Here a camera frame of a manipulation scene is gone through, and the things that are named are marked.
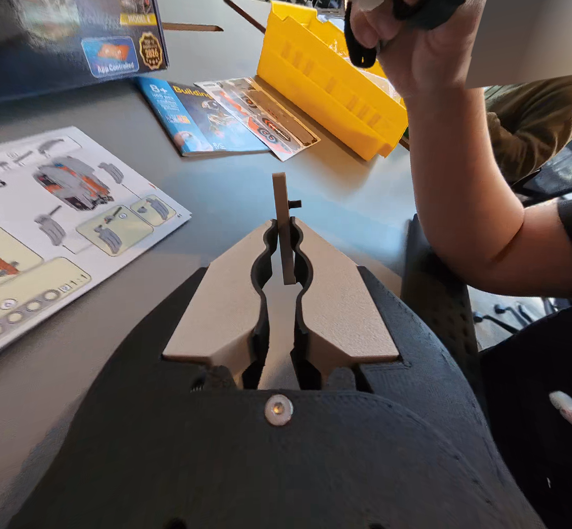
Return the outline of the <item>blue cover manual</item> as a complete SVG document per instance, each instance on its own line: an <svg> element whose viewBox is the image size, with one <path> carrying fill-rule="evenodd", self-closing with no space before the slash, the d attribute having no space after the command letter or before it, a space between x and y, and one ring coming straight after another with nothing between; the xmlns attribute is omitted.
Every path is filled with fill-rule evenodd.
<svg viewBox="0 0 572 529"><path fill-rule="evenodd" d="M263 153L268 147L194 84L152 77L136 83L181 156Z"/></svg>

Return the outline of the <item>yellow plastic bin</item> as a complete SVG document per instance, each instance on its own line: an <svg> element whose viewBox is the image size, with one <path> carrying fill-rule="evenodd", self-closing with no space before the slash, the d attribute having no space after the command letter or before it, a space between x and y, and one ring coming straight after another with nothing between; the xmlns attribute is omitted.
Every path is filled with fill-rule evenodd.
<svg viewBox="0 0 572 529"><path fill-rule="evenodd" d="M354 67L343 30L315 9L272 2L257 75L365 161L387 157L408 126L381 67Z"/></svg>

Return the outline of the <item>black mesh office chair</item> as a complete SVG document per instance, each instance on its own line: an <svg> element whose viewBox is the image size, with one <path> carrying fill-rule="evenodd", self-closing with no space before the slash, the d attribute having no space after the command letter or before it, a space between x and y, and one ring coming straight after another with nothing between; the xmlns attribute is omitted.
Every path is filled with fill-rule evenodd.
<svg viewBox="0 0 572 529"><path fill-rule="evenodd" d="M440 339L485 411L487 404L468 287L434 253L417 214L407 230L401 299Z"/></svg>

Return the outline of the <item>orange and grey sticker sheet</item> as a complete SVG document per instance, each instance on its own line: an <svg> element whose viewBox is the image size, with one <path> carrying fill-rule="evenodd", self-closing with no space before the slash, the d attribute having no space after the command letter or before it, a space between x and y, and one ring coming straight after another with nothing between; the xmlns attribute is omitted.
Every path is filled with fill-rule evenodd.
<svg viewBox="0 0 572 529"><path fill-rule="evenodd" d="M321 137L251 77L198 82L282 162L321 142Z"/></svg>

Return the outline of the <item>white instruction booklet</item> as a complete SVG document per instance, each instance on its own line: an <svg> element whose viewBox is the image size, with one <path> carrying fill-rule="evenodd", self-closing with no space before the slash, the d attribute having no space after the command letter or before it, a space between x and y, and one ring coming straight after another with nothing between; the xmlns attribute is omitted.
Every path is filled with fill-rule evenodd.
<svg viewBox="0 0 572 529"><path fill-rule="evenodd" d="M190 221L76 127L1 143L1 350Z"/></svg>

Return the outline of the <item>person's right forearm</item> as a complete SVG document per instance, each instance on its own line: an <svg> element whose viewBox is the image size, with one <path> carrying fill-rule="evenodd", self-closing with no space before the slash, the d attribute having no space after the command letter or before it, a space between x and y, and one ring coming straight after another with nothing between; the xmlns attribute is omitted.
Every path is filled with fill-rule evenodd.
<svg viewBox="0 0 572 529"><path fill-rule="evenodd" d="M435 254L469 286L571 297L571 227L556 200L524 208L496 164L483 91L406 101L416 209Z"/></svg>

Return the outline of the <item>grey desk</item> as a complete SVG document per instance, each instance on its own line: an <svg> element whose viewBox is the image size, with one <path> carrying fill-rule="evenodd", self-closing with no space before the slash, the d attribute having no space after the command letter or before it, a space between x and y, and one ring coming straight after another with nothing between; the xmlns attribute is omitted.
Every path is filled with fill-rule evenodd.
<svg viewBox="0 0 572 529"><path fill-rule="evenodd" d="M279 96L321 142L270 153L181 158L129 81L1 104L1 142L70 125L191 211L192 219L1 352L1 528L43 475L86 390L125 336L198 268L275 217L284 171L298 216L400 295L415 211L408 152L365 162Z"/></svg>

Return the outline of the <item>light grey toy beam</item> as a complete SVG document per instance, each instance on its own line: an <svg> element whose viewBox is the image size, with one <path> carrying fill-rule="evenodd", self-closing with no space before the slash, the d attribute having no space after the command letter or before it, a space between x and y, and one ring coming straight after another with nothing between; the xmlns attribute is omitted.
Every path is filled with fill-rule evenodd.
<svg viewBox="0 0 572 529"><path fill-rule="evenodd" d="M290 210L301 208L302 201L300 199L289 199L287 179L284 172L274 173L272 175L272 182L282 262L282 279L285 285L294 285L296 284L296 278L294 272L294 253L290 240Z"/></svg>

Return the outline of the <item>olive green cloth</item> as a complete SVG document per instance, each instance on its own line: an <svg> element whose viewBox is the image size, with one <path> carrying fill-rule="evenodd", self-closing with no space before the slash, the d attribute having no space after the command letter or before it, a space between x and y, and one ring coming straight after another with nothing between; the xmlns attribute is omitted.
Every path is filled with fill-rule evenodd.
<svg viewBox="0 0 572 529"><path fill-rule="evenodd" d="M571 76L489 86L484 101L492 149L509 185L539 170L571 140Z"/></svg>

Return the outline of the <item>blue robot kit box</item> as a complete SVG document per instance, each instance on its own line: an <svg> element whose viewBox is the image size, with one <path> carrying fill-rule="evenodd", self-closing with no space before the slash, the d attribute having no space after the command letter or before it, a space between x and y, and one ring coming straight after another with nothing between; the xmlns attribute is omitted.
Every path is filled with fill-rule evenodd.
<svg viewBox="0 0 572 529"><path fill-rule="evenodd" d="M1 102L168 65L157 0L1 0Z"/></svg>

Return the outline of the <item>person's right hand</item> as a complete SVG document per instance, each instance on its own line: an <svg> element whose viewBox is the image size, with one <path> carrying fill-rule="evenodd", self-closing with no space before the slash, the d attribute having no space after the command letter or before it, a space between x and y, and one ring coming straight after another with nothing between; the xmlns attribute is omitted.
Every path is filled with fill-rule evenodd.
<svg viewBox="0 0 572 529"><path fill-rule="evenodd" d="M407 104L465 88L472 49L487 0L465 0L452 17L431 31L397 20L387 1L372 10L351 4L357 42L380 46L377 59Z"/></svg>

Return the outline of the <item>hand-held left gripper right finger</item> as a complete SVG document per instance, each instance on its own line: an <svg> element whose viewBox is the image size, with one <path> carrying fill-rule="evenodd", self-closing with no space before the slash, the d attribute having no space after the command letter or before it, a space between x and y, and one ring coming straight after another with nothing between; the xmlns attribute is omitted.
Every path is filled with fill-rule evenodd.
<svg viewBox="0 0 572 529"><path fill-rule="evenodd" d="M290 219L296 299L290 357L302 390L321 390L339 368L400 360L362 269L299 218Z"/></svg>

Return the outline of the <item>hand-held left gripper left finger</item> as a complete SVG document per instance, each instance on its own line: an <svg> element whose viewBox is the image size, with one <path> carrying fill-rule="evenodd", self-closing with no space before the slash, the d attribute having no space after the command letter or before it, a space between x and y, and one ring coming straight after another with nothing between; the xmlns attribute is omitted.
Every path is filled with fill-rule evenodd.
<svg viewBox="0 0 572 529"><path fill-rule="evenodd" d="M277 222L268 220L212 261L163 350L169 361L227 368L255 390L269 346L267 300Z"/></svg>

